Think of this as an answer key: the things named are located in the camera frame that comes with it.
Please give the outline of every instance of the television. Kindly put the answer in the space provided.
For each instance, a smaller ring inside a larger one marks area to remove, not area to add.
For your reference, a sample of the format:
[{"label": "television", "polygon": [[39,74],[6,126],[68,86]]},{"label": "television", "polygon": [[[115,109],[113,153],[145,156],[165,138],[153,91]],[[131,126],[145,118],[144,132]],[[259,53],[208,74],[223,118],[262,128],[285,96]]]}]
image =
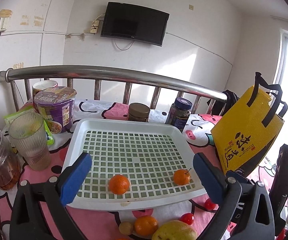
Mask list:
[{"label": "television", "polygon": [[109,2],[101,37],[142,41],[162,46],[169,14],[155,9]]}]

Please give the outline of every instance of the instant noodle cup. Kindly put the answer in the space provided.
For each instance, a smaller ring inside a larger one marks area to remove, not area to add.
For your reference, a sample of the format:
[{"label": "instant noodle cup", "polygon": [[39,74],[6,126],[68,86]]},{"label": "instant noodle cup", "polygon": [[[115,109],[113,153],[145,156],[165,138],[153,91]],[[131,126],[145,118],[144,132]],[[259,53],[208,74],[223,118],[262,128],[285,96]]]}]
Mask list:
[{"label": "instant noodle cup", "polygon": [[58,84],[55,80],[42,80],[39,81],[37,83],[35,83],[32,86],[32,98],[33,98],[33,107],[37,110],[37,106],[34,102],[34,97],[36,96],[37,93],[39,93],[40,91],[47,89],[47,88],[53,88],[53,87],[57,87]]},{"label": "instant noodle cup", "polygon": [[75,96],[73,88],[53,87],[40,91],[34,97],[51,133],[62,133],[72,127]]}]

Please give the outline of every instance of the hello kitty pattern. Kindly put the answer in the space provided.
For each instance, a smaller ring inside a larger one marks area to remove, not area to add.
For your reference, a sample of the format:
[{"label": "hello kitty pattern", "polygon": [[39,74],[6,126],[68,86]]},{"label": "hello kitty pattern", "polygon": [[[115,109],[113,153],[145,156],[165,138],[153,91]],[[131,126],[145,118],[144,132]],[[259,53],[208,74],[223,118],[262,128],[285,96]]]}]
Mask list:
[{"label": "hello kitty pattern", "polygon": [[[74,105],[73,127],[65,133],[53,135],[55,143],[49,146],[52,161],[47,169],[39,172],[33,171],[27,162],[19,156],[21,163],[21,177],[19,182],[11,190],[3,191],[0,189],[0,229],[2,229],[7,239],[9,239],[9,224],[13,203],[20,182],[26,179],[30,183],[39,183],[45,182],[51,176],[59,176],[74,129],[81,119],[104,118],[125,120],[127,111],[128,105],[121,103],[87,99],[76,100]],[[165,123],[167,115],[168,113],[164,111],[151,110],[148,121]],[[194,153],[203,152],[213,165],[220,168],[220,163],[215,156],[215,149],[213,147],[214,142],[210,133],[210,130],[219,119],[219,116],[192,114],[183,131],[183,136],[190,144]],[[4,129],[3,134],[6,137],[9,136],[6,129]],[[272,181],[267,180],[267,183],[271,186]],[[161,225],[167,221],[179,219],[184,213],[191,212],[195,216],[195,221],[192,226],[197,233],[200,234],[213,216],[213,213],[202,210],[203,204],[207,198],[208,196],[205,194],[180,203],[139,211],[99,212],[71,207],[67,207],[67,209],[88,239],[115,240],[118,238],[126,238],[143,240],[146,238],[137,236],[136,234],[133,234],[128,238],[121,235],[118,230],[118,225],[123,221],[134,222],[136,218],[142,215],[154,216]],[[62,239],[52,221],[46,204],[41,203],[41,206],[53,236],[56,239]],[[229,233],[226,231],[222,239],[228,238]]]}]

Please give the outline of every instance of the orange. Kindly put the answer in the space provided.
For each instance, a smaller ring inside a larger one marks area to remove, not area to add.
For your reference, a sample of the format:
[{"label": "orange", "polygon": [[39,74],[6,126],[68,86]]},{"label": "orange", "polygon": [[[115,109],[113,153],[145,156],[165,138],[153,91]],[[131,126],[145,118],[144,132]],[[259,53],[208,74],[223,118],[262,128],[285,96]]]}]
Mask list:
[{"label": "orange", "polygon": [[130,182],[123,175],[115,175],[108,182],[108,189],[116,195],[124,194],[130,187]]},{"label": "orange", "polygon": [[174,182],[177,185],[186,185],[191,180],[191,175],[187,170],[180,169],[174,172]]},{"label": "orange", "polygon": [[151,216],[142,216],[135,221],[134,229],[139,235],[148,236],[158,229],[158,222]]}]

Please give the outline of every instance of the plastic drain tray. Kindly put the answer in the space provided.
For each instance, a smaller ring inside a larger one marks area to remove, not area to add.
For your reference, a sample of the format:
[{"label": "plastic drain tray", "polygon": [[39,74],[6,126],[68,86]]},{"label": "plastic drain tray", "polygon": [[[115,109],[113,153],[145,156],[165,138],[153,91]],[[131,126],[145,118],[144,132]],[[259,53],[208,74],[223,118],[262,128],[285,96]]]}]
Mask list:
[{"label": "plastic drain tray", "polygon": [[[192,161],[194,153],[181,132],[159,123],[83,119],[75,128],[63,170],[82,152],[92,157],[92,168],[71,207],[119,211],[140,210],[188,200],[206,193]],[[189,184],[173,181],[178,169],[190,170]],[[108,190],[116,174],[130,181],[123,195]]]}]

